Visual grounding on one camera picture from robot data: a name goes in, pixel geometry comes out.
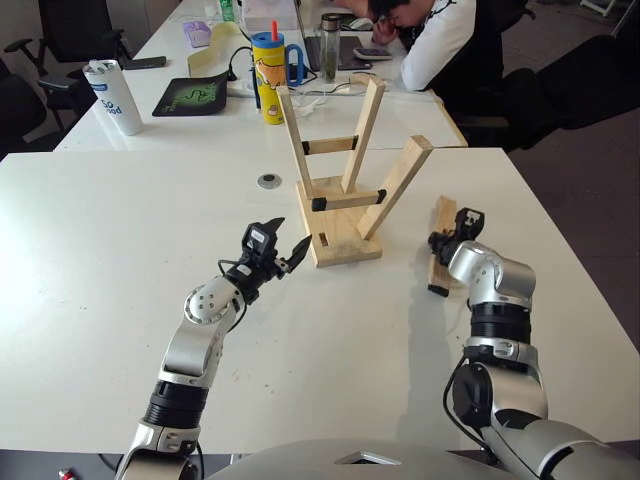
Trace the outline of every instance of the yellow bottle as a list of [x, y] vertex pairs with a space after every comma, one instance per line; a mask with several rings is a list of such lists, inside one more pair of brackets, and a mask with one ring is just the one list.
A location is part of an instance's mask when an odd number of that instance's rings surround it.
[[[271, 125], [279, 125], [284, 121], [276, 87], [300, 85], [304, 75], [302, 50], [298, 45], [284, 46], [284, 35], [277, 32], [260, 32], [251, 37], [253, 48], [253, 64], [256, 84], [260, 96], [262, 118]], [[289, 53], [298, 53], [298, 68], [295, 79], [289, 79]]]

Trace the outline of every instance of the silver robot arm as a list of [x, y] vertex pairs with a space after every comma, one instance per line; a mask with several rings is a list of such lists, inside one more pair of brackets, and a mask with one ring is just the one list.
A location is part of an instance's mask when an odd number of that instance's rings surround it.
[[311, 237], [303, 239], [288, 260], [277, 257], [275, 232], [283, 220], [249, 225], [240, 259], [227, 262], [233, 265], [229, 270], [187, 297], [182, 323], [167, 348], [147, 411], [116, 480], [196, 478], [197, 469], [189, 457], [197, 446], [200, 416], [224, 338], [242, 319], [247, 305], [258, 298], [258, 289], [273, 277], [291, 273], [309, 248]]
[[[469, 240], [483, 223], [480, 212], [469, 212], [460, 212], [456, 232], [429, 239], [440, 263], [469, 287], [471, 336], [450, 382], [457, 418], [523, 479], [640, 478], [636, 459], [574, 426], [548, 420], [538, 351], [530, 343], [535, 274]], [[469, 234], [469, 219], [480, 218], [479, 228]]]

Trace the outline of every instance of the black chair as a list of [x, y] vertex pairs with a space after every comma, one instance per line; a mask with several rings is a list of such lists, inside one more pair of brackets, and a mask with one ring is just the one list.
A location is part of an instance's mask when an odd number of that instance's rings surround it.
[[496, 93], [500, 115], [451, 116], [470, 146], [529, 149], [558, 128], [573, 130], [640, 107], [638, 2], [617, 35], [599, 35], [537, 73], [519, 69]]
[[31, 86], [0, 60], [0, 160], [14, 152], [48, 152], [62, 140], [55, 132], [25, 142], [23, 136], [42, 125], [47, 110]]
[[527, 8], [528, 0], [491, 0], [496, 27], [501, 33], [506, 32], [525, 15], [535, 20], [534, 11]]
[[44, 64], [46, 50], [50, 50], [59, 63], [88, 62], [92, 59], [130, 59], [122, 44], [123, 30], [113, 30], [106, 0], [38, 0], [43, 38], [37, 56], [27, 45], [33, 40], [24, 38], [8, 45], [7, 53], [20, 50], [35, 65], [41, 78], [39, 84], [47, 96], [47, 108], [63, 130], [59, 110], [73, 110], [81, 117], [96, 100], [82, 70], [67, 74], [65, 91], [51, 88], [65, 82], [60, 76], [51, 76]]

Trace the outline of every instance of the wall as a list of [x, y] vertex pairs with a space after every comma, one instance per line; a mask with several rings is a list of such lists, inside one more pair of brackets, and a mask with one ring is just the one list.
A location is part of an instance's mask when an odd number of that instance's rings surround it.
[[123, 28], [125, 41], [133, 54], [151, 37], [145, 0], [107, 0], [113, 28]]
[[113, 28], [123, 28], [135, 55], [155, 33], [179, 0], [107, 0]]

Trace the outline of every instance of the laptop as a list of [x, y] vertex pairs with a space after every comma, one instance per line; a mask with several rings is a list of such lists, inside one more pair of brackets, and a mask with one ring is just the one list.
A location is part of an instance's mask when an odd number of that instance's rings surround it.
[[[302, 15], [300, 14], [300, 5], [294, 0], [296, 6], [296, 14], [298, 15], [298, 26], [304, 40], [304, 47], [307, 51], [309, 59], [309, 68], [312, 71], [320, 71], [320, 37], [307, 37], [304, 33], [304, 24], [302, 23]], [[362, 48], [362, 42], [355, 35], [340, 35], [340, 53], [338, 59], [338, 70], [370, 70], [371, 63], [356, 58], [353, 54], [354, 48]]]

